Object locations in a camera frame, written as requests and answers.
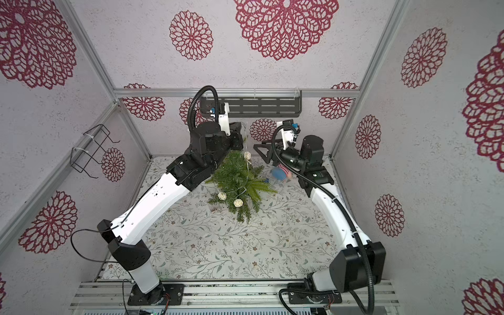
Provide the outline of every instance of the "floral tablecloth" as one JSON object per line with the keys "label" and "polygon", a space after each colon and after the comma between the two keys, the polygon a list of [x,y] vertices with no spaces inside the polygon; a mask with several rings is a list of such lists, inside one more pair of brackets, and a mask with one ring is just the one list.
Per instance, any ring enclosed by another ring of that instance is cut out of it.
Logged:
{"label": "floral tablecloth", "polygon": [[[166,171],[172,157],[153,159],[141,195]],[[253,164],[264,164],[253,157]],[[328,161],[325,167],[332,173]],[[213,184],[202,184],[166,211],[143,240],[161,279],[302,278],[326,268],[337,254],[336,244],[318,208],[297,180],[275,180],[277,194],[264,194],[262,210],[250,222],[238,223],[221,206],[207,204]],[[103,279],[128,278],[110,259]]]}

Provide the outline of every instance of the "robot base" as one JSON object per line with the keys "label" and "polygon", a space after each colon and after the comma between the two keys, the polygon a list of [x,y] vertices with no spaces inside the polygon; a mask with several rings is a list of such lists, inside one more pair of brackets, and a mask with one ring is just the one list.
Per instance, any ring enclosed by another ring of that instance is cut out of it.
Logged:
{"label": "robot base", "polygon": [[131,290],[128,305],[140,306],[166,304],[166,297],[164,296],[165,293],[168,293],[170,296],[170,302],[168,305],[180,305],[184,293],[184,285],[162,284],[159,282],[157,287],[145,294],[142,293],[138,285],[135,284]]}
{"label": "robot base", "polygon": [[[306,290],[306,286],[302,283],[289,283],[287,285],[288,289],[296,290]],[[290,304],[339,304],[343,300],[341,299],[341,294],[335,290],[334,294],[328,295],[306,295],[301,293],[289,292],[289,303]]]}

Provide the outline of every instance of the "black mounting plate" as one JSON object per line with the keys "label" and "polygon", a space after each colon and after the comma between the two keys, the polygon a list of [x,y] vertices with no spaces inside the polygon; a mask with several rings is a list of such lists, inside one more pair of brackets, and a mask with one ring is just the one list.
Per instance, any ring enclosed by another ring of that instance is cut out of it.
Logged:
{"label": "black mounting plate", "polygon": [[[219,97],[219,103],[229,104],[231,118],[244,117],[299,117],[302,110],[302,92],[299,97],[271,98],[271,97]],[[211,117],[211,109],[215,107],[213,97],[200,97],[200,113],[203,117]]]}
{"label": "black mounting plate", "polygon": [[[287,284],[288,289],[306,290],[303,283],[289,283]],[[334,294],[328,295],[314,295],[307,296],[306,294],[289,292],[289,303],[290,304],[340,304],[343,302],[341,294],[335,290]]]}
{"label": "black mounting plate", "polygon": [[[182,302],[182,296],[184,295],[184,285],[183,284],[163,284],[164,290],[170,295],[170,302],[168,305],[180,305]],[[160,300],[158,305],[166,304],[166,297]],[[128,299],[128,305],[150,305],[137,285],[133,286],[133,289]]]}

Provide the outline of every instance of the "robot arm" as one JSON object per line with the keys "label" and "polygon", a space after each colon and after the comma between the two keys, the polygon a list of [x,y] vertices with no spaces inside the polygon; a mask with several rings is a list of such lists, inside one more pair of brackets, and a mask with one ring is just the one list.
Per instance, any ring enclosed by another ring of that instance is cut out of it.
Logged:
{"label": "robot arm", "polygon": [[[289,126],[277,131],[281,132],[282,139],[263,142],[254,145],[254,149],[269,164],[280,163],[298,170],[298,181],[301,188],[311,198],[324,216],[335,242],[338,244],[339,253],[331,262],[329,268],[309,274],[305,281],[307,291],[332,291],[348,292],[369,285],[369,277],[365,271],[364,257],[366,255],[371,267],[372,281],[379,283],[385,262],[385,249],[380,242],[372,242],[360,229],[348,210],[344,206],[341,196],[334,186],[334,180],[322,166],[324,148],[323,140],[317,136],[306,136],[303,139],[301,149],[294,146],[299,133],[298,124],[293,120],[277,122],[277,127]],[[358,249],[359,236],[365,253]]]}
{"label": "robot arm", "polygon": [[227,103],[221,109],[224,114],[218,114],[219,122],[203,122],[190,131],[191,143],[185,153],[130,209],[98,224],[112,256],[135,280],[131,297],[143,305],[158,303],[164,294],[143,235],[174,203],[209,178],[230,150],[243,149],[241,123],[229,123]]}

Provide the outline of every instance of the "metal rail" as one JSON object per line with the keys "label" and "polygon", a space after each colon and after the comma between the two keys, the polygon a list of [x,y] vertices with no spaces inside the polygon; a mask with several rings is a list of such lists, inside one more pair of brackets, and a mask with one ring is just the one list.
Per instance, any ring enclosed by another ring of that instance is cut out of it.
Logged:
{"label": "metal rail", "polygon": [[[219,97],[272,97],[272,98],[294,98],[299,97],[299,92],[303,92],[303,97],[350,97],[356,98],[360,91],[345,89],[221,89],[216,88]],[[114,89],[114,95],[121,97],[194,97],[199,89]],[[207,92],[205,97],[212,97],[212,93]]]}
{"label": "metal rail", "polygon": [[[278,291],[286,288],[288,283],[303,283],[302,280],[226,280],[226,281],[163,281],[165,284],[181,283],[185,285],[180,306],[173,308],[221,308],[221,307],[282,307]],[[132,285],[122,282],[83,282],[72,300],[70,309],[114,309],[122,307],[124,297],[129,298]],[[374,286],[376,306],[399,306],[394,287],[389,280],[382,280]],[[367,303],[367,289],[355,290],[364,305]],[[357,307],[350,293],[341,294],[343,302],[333,307]],[[296,307],[314,307],[314,304],[294,305]],[[164,306],[146,306],[146,308],[163,308]]]}

